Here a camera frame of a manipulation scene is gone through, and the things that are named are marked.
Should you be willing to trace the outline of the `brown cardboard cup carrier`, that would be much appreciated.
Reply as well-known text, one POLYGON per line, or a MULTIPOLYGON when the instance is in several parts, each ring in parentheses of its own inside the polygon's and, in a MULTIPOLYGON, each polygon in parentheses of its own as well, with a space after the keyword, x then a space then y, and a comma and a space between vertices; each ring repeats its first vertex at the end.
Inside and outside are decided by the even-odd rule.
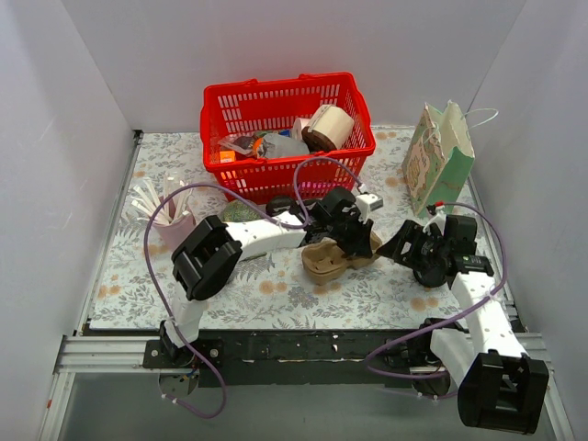
POLYGON ((301 262, 308 279, 315 285, 323 286, 339 278, 348 269, 372 265, 379 258, 376 251, 381 245, 381 239, 372 232, 370 246, 373 255, 370 258, 350 257, 334 240, 323 239, 320 243, 309 244, 302 249, 301 262))

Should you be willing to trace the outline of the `black paper coffee cup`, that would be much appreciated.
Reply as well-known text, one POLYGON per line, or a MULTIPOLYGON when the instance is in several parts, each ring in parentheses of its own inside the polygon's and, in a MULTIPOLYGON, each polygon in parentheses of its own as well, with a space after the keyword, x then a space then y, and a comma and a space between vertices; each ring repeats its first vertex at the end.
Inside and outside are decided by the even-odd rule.
POLYGON ((276 217, 296 205, 296 200, 289 196, 274 196, 266 203, 266 214, 270 217, 276 217))

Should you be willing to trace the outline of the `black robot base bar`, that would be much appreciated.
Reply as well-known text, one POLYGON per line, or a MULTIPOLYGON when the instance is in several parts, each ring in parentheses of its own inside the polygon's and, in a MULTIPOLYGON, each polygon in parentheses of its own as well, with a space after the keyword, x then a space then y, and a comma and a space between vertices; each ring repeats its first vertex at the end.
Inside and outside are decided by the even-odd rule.
POLYGON ((383 384, 408 387, 404 374, 440 373, 430 336, 395 345, 366 362, 374 349, 405 335, 400 330, 204 330, 193 346, 174 349, 163 335, 146 343, 144 368, 198 374, 203 388, 221 373, 230 386, 383 384))

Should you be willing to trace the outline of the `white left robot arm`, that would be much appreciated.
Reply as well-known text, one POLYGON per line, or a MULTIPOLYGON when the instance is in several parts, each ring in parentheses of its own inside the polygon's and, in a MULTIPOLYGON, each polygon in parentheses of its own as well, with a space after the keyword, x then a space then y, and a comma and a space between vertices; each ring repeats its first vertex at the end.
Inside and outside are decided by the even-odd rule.
POLYGON ((376 194, 353 195, 336 187, 323 198, 302 202, 274 197, 261 220, 205 218, 172 254, 176 292, 172 314, 159 331, 165 358, 178 368, 194 360, 205 302, 225 287, 243 260, 276 249, 305 248, 315 253, 320 242, 327 242, 327 256, 316 264, 320 274, 325 274, 329 262, 338 270, 373 262, 378 244, 370 216, 382 205, 376 194))

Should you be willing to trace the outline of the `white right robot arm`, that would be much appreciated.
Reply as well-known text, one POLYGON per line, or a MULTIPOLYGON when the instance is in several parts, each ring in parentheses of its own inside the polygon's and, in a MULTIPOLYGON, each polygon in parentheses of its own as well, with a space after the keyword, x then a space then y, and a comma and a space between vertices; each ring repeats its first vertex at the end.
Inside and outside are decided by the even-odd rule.
POLYGON ((474 218, 435 209, 425 225, 413 220, 377 253, 410 268, 425 287, 447 285, 467 330, 445 319, 419 331, 417 357, 442 362, 458 387, 458 414, 469 427, 531 435, 536 432, 549 373, 518 341, 496 299, 492 265, 478 255, 474 218))

